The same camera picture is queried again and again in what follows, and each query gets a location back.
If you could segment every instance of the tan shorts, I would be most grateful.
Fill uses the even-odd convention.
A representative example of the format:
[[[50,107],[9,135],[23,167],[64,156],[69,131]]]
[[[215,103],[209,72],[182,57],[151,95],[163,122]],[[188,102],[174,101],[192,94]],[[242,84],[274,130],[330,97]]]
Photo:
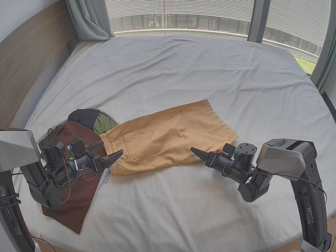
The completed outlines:
[[[111,173],[129,175],[197,162],[190,147],[219,152],[237,135],[205,99],[129,120],[100,137],[107,154],[124,150]]]

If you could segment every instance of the wooden bed frame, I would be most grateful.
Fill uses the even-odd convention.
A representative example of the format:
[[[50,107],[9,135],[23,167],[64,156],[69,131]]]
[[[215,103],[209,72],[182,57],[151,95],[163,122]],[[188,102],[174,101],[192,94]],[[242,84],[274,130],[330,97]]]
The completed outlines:
[[[76,45],[65,0],[37,13],[0,43],[0,129],[9,128],[29,90],[61,50]]]

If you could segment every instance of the shorts pocket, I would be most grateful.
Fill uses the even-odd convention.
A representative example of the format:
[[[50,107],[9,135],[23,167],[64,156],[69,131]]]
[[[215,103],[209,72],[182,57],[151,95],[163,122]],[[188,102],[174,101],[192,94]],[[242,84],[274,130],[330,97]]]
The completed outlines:
[[[143,128],[123,135],[131,161],[161,151],[163,139],[153,127]]]

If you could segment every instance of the mattress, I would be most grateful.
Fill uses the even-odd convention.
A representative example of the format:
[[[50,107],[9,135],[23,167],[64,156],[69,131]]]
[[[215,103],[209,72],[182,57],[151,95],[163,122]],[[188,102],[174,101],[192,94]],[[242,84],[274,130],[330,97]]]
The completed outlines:
[[[236,131],[236,145],[260,150],[272,138],[313,141],[327,215],[336,212],[336,125],[308,76],[281,48],[194,36],[81,43],[26,129],[38,142],[78,108],[100,109],[122,123],[203,99]],[[68,251],[270,251],[301,235],[290,181],[278,176],[253,203],[203,162],[109,176],[79,235],[42,214],[22,176],[13,180],[31,234]]]

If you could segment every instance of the curtain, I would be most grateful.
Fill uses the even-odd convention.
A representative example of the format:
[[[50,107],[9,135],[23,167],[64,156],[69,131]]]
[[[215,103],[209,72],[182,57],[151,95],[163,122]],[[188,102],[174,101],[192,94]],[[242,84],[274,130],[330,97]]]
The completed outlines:
[[[336,71],[336,0],[331,0],[330,19],[321,55],[310,79],[324,93],[331,76]]]
[[[105,0],[66,0],[66,4],[80,41],[114,37]]]

